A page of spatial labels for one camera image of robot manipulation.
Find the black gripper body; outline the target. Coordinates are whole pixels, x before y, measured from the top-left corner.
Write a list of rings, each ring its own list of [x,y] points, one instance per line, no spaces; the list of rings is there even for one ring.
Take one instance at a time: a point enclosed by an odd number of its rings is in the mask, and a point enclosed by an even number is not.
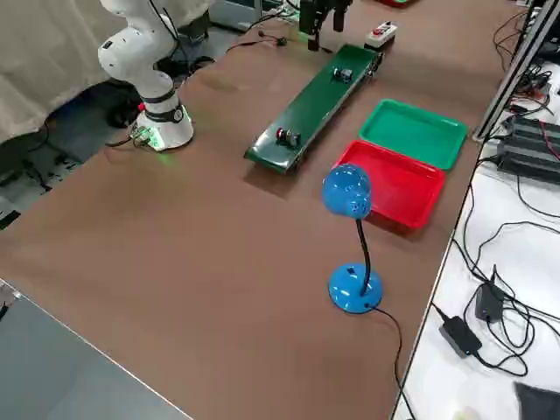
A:
[[[301,18],[326,17],[330,11],[344,14],[349,7],[347,0],[301,0],[299,3]]]

